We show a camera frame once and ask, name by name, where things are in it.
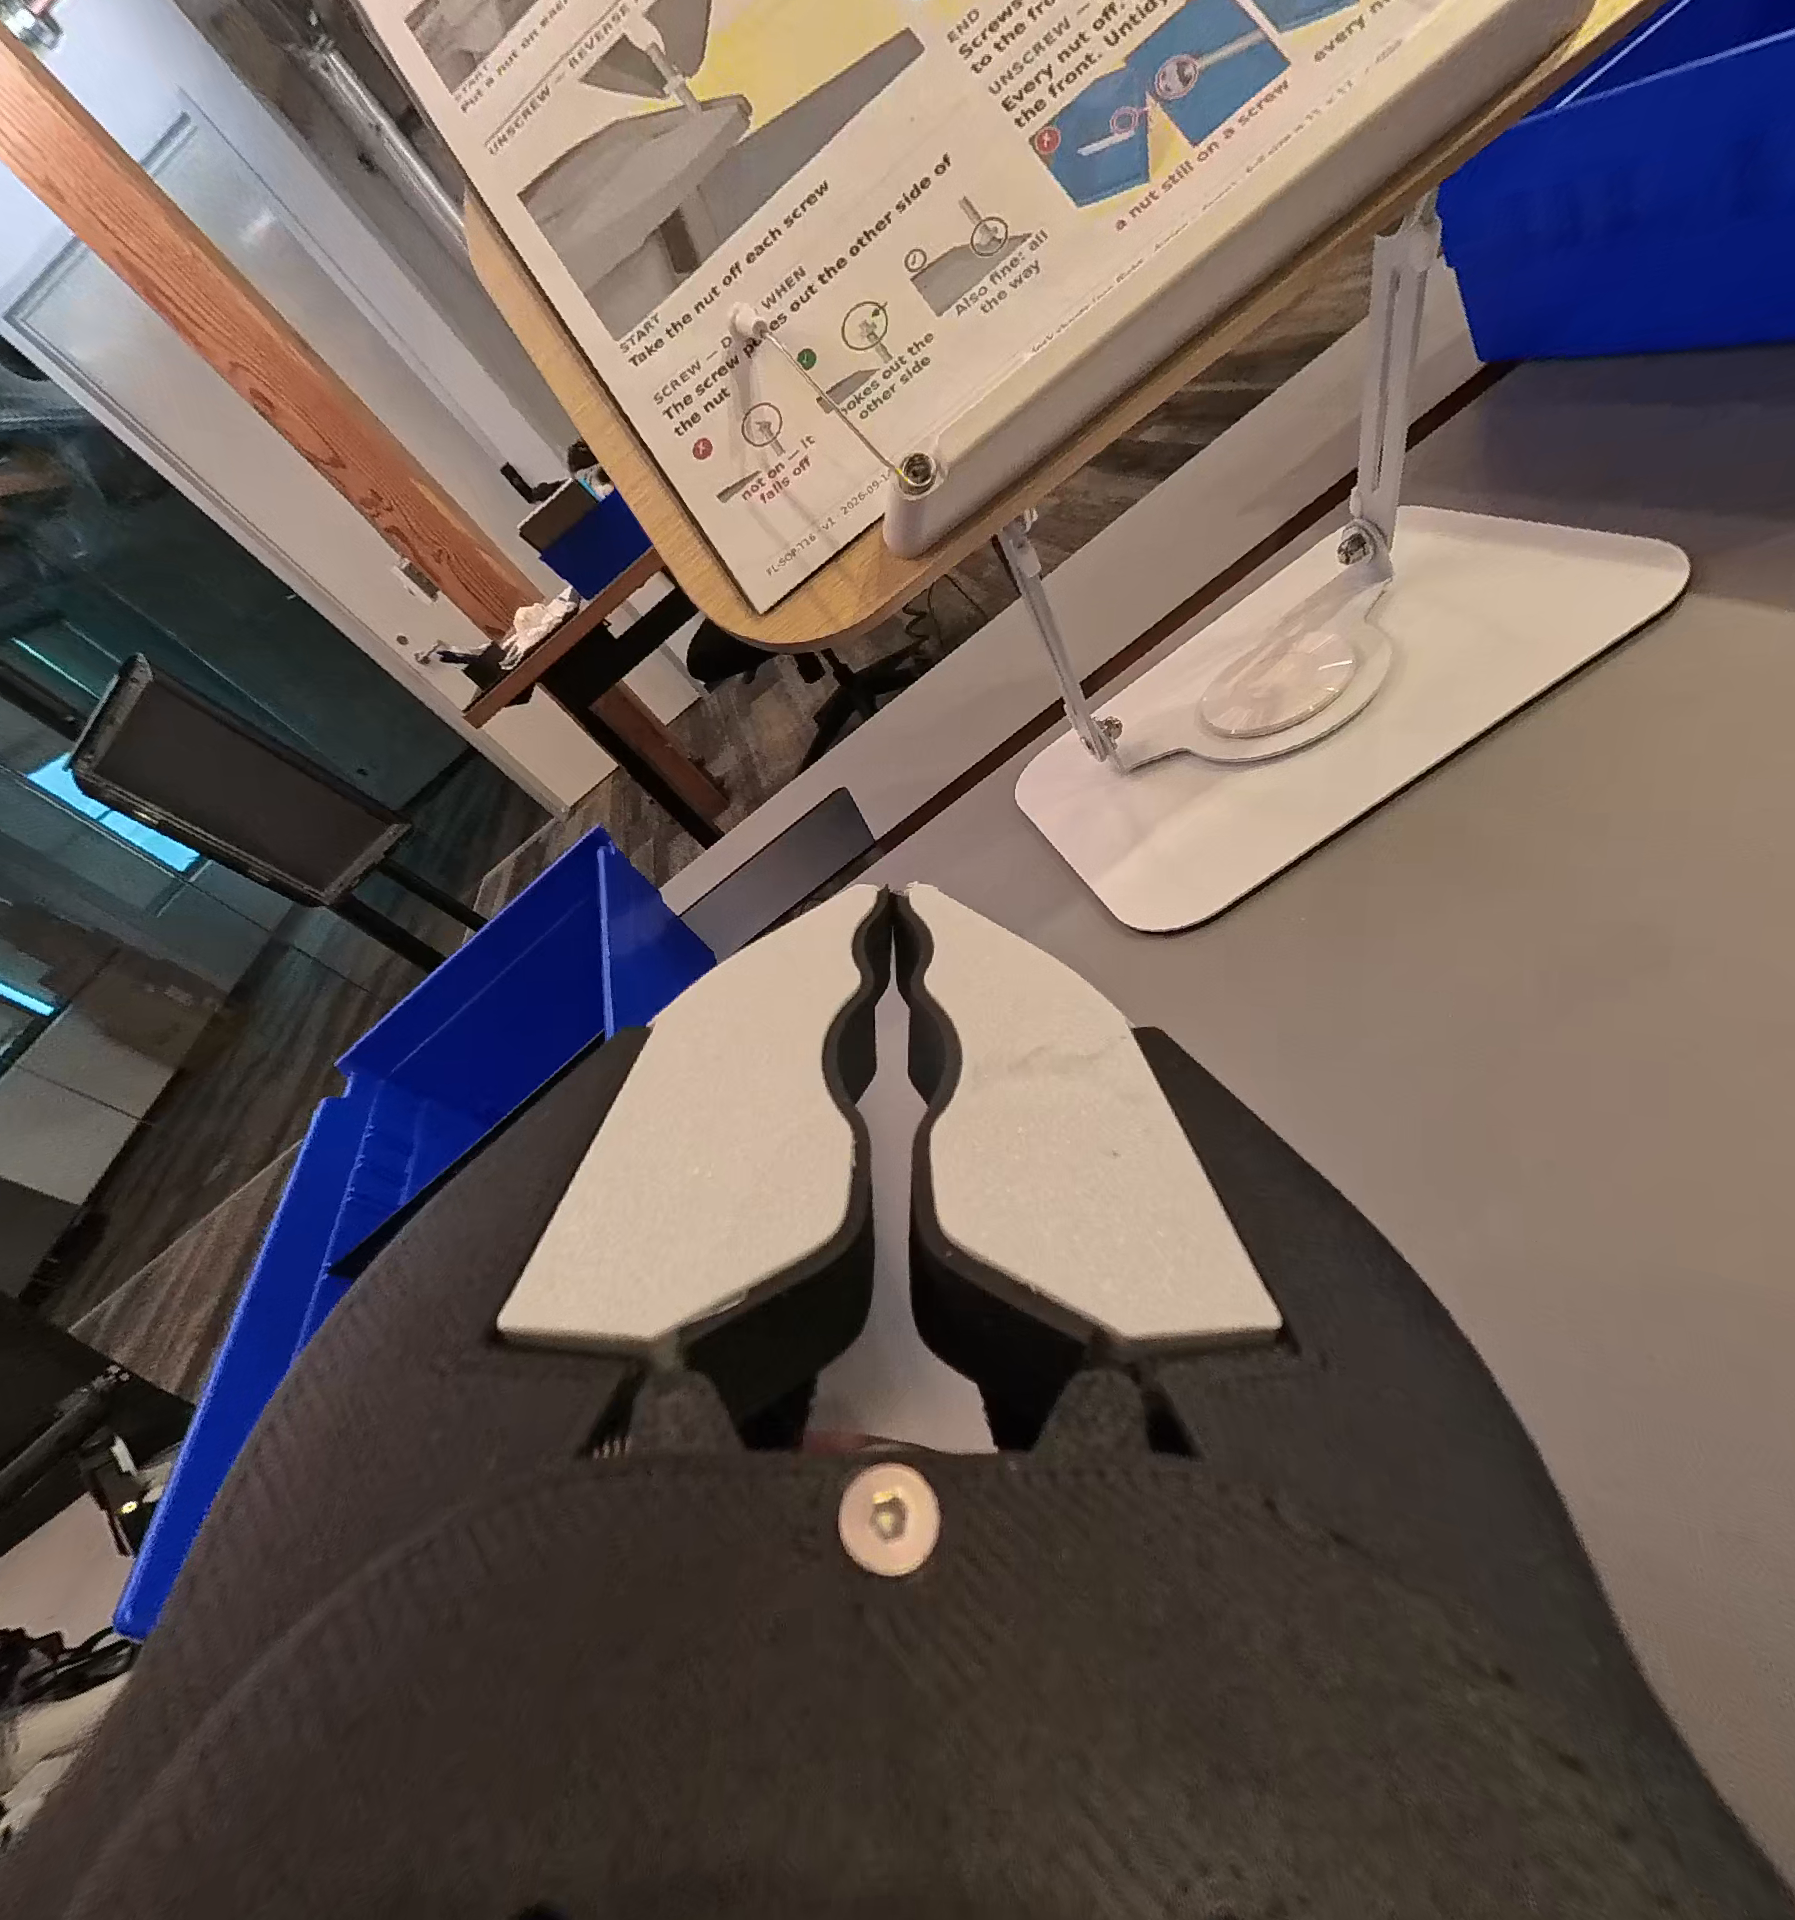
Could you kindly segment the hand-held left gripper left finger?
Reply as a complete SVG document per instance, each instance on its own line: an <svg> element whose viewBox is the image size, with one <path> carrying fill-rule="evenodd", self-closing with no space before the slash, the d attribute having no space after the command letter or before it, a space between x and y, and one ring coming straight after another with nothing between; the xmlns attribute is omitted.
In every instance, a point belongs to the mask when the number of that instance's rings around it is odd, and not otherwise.
<svg viewBox="0 0 1795 1920"><path fill-rule="evenodd" d="M892 899L854 884L643 1034L497 1317L509 1346L709 1380L793 1447L875 1298L871 1137Z"/></svg>

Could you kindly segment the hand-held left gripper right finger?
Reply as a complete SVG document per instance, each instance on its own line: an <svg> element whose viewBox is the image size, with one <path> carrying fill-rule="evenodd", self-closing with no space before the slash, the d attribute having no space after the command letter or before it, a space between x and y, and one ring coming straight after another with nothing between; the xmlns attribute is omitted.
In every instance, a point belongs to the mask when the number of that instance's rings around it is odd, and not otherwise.
<svg viewBox="0 0 1795 1920"><path fill-rule="evenodd" d="M894 977L925 1101L911 1305L1026 1453L1079 1374L1276 1346L1287 1319L1125 1013L968 904L911 884Z"/></svg>

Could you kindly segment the white door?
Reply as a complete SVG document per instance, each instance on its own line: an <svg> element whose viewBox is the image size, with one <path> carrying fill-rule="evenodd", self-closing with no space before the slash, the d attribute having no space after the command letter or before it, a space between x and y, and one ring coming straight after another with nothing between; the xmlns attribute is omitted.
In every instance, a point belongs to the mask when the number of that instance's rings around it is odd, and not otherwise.
<svg viewBox="0 0 1795 1920"><path fill-rule="evenodd" d="M553 449L539 420L478 365L304 146L254 100L213 100L185 84L153 85L116 137L545 589L545 568L518 536L524 502L500 472L549 479ZM361 661L375 693L423 707L456 746L478 746L534 800L571 805L604 778L602 748L545 699L482 728L462 722L475 689L443 653L466 651L475 626L438 589L423 591L377 526L5 163L0 337L335 626L340 664Z"/></svg>

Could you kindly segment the blue plastic bin with divider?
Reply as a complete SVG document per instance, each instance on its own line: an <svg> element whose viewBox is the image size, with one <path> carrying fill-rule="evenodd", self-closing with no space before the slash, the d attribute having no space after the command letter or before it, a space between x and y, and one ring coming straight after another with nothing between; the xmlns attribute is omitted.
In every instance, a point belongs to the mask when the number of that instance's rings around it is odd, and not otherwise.
<svg viewBox="0 0 1795 1920"><path fill-rule="evenodd" d="M531 882L339 1062L202 1384L115 1631L144 1643L292 1363L427 1198L714 952L602 830Z"/></svg>

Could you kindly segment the grey desk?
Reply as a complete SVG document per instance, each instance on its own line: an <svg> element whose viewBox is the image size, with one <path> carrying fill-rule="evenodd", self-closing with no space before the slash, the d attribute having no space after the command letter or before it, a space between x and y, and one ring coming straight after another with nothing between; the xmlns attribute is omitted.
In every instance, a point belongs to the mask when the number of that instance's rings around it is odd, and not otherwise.
<svg viewBox="0 0 1795 1920"><path fill-rule="evenodd" d="M1189 934L1125 932L1021 817L1053 696L1018 613L667 891L847 791L877 878L1169 1032L1460 1321L1795 1885L1795 345L1434 342L1409 497L1674 542L1669 613Z"/></svg>

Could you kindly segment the metal pipes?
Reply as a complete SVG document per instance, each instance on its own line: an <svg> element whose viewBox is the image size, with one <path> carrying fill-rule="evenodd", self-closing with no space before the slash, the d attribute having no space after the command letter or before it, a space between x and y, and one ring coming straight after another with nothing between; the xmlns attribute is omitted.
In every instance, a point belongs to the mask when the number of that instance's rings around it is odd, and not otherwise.
<svg viewBox="0 0 1795 1920"><path fill-rule="evenodd" d="M295 58L355 142L359 157L392 183L438 243L467 253L462 190L441 180L419 153L407 131L410 112L390 110L378 100L366 76L319 14L310 17L307 37Z"/></svg>

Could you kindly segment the printed instruction sheet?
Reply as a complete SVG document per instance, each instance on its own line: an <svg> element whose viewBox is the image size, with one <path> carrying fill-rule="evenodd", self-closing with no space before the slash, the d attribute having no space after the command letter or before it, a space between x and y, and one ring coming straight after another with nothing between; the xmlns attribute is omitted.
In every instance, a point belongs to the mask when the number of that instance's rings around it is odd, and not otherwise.
<svg viewBox="0 0 1795 1920"><path fill-rule="evenodd" d="M977 515L1584 4L358 13L765 613Z"/></svg>

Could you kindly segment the dark equipment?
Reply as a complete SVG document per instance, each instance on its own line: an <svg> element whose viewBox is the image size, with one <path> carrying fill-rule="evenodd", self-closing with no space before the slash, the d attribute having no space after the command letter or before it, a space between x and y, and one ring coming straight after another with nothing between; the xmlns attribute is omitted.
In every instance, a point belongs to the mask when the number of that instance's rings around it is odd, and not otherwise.
<svg viewBox="0 0 1795 1920"><path fill-rule="evenodd" d="M0 1556L77 1501L134 1556L153 1494L144 1467L192 1405L0 1292ZM112 1628L0 1628L0 1853L90 1740L136 1662Z"/></svg>

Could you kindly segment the wooden document stand white base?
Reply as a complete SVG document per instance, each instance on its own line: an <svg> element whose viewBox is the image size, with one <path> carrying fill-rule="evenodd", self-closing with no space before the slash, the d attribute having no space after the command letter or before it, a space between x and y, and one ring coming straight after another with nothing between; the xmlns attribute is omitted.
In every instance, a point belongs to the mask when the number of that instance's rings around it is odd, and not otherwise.
<svg viewBox="0 0 1795 1920"><path fill-rule="evenodd" d="M939 541L896 551L884 531L868 531L765 613L702 541L669 476L475 197L466 211L469 255L553 395L602 455L655 557L728 633L778 653L856 639L996 541L1029 589L1073 728L1069 744L1032 756L1017 802L1121 925L1180 934L1211 923L1401 796L1686 592L1690 562L1667 541L1399 506L1410 378L1441 250L1438 187L1658 9L1586 4L1571 34L1522 80L1204 315L1168 357L1108 393L1090 419L1077 420ZM1126 690L1125 728L1108 729L1077 677L1044 578L1022 570L1032 557L1035 509L1362 241L1375 245L1378 261L1355 515L1140 673Z"/></svg>

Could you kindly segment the small blue bin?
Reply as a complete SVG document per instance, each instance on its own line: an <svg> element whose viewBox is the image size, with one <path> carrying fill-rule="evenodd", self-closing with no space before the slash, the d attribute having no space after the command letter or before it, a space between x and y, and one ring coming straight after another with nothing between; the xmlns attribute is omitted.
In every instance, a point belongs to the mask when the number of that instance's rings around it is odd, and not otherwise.
<svg viewBox="0 0 1795 1920"><path fill-rule="evenodd" d="M579 600L594 600L652 551L622 493L593 493L579 481L550 495L521 536Z"/></svg>

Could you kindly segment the wooden office desk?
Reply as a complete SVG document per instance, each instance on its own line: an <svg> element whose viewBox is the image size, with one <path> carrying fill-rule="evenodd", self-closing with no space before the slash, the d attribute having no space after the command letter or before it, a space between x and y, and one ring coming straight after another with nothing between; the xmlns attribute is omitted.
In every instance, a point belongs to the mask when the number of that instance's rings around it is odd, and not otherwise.
<svg viewBox="0 0 1795 1920"><path fill-rule="evenodd" d="M467 728L484 728L509 707L545 693L649 800L699 847L709 849L723 836L723 787L674 741L667 726L623 689L626 677L659 653L699 610L687 592L671 587L622 634L608 628L608 618L660 571L660 557L649 551L579 608L558 598L521 610L519 613L559 618L543 639L518 653L514 666L506 666L514 651L509 641L491 641L472 658L464 673L475 681L478 696L462 720Z"/></svg>

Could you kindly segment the wooden post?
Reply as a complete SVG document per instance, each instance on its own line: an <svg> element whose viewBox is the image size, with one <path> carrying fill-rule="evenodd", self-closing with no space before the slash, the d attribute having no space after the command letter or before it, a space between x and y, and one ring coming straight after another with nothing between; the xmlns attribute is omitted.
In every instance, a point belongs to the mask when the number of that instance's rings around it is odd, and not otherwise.
<svg viewBox="0 0 1795 1920"><path fill-rule="evenodd" d="M525 571L0 19L0 163L486 639Z"/></svg>

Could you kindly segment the black office chair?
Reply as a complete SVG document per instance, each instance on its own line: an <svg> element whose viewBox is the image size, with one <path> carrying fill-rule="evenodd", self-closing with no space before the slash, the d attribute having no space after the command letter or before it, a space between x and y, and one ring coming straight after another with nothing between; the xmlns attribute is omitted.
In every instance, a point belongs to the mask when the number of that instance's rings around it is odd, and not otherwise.
<svg viewBox="0 0 1795 1920"><path fill-rule="evenodd" d="M933 664L918 645L899 648L868 667L849 667L834 647L778 654L726 633L707 615L685 651L685 672L702 689L714 690L734 679L754 679L773 659L790 661L809 684L831 684L831 693L814 714L814 732L800 764L802 771L809 771L841 739L856 732L890 700L915 686Z"/></svg>

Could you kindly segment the black sign board on stand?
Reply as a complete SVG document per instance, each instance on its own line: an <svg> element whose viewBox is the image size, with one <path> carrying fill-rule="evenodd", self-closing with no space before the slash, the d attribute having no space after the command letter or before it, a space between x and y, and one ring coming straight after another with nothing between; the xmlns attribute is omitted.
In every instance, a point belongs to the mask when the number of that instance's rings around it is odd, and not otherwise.
<svg viewBox="0 0 1795 1920"><path fill-rule="evenodd" d="M130 658L70 754L77 791L139 827L346 925L433 972L444 954L359 899L386 878L469 934L486 919L400 860L411 821L319 758Z"/></svg>

